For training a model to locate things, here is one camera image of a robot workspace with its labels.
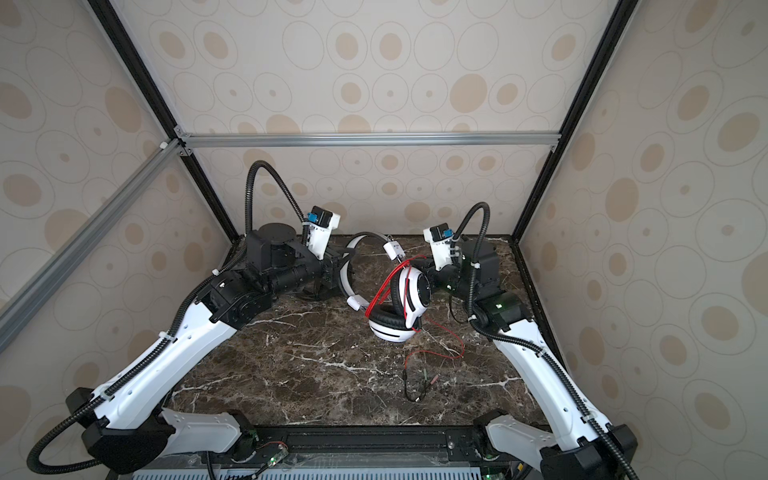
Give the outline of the white black headphones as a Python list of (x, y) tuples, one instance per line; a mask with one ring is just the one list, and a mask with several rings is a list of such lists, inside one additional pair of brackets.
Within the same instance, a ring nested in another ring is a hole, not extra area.
[[(397, 263), (371, 301), (354, 291), (349, 270), (352, 254), (366, 238), (380, 240), (388, 258)], [(370, 329), (378, 338), (392, 343), (410, 340), (421, 329), (421, 318), (431, 302), (427, 276), (413, 265), (413, 259), (406, 258), (401, 245), (389, 236), (361, 232), (352, 237), (346, 249), (339, 280), (348, 305), (365, 314)]]

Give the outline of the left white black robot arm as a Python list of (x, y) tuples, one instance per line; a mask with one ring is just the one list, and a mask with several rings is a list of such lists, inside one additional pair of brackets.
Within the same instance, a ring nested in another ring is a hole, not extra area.
[(104, 465), (128, 474), (175, 454), (224, 454), (236, 463), (255, 456), (258, 433), (243, 414), (184, 414), (161, 403), (210, 352), (270, 310), (279, 295), (313, 285), (313, 296), (321, 297), (339, 283), (348, 260), (328, 243), (340, 215), (315, 206), (299, 215), (300, 231), (284, 223), (254, 228), (253, 190), (261, 170), (285, 196), (292, 195), (268, 162), (250, 166), (243, 249), (187, 295), (170, 328), (129, 366), (95, 389), (69, 395), (69, 416), (31, 448), (30, 471), (61, 475)]

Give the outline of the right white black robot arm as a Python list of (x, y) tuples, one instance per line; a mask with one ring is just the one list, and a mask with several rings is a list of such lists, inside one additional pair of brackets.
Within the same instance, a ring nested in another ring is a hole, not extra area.
[(469, 325), (512, 364), (544, 413), (541, 430), (509, 414), (487, 416), (480, 431), (491, 454), (508, 454), (545, 479), (635, 479), (637, 439), (614, 425), (575, 385), (546, 344), (538, 324), (514, 293), (502, 288), (500, 260), (486, 241), (490, 207), (473, 205), (455, 230), (440, 224), (424, 231), (433, 284), (458, 298)]

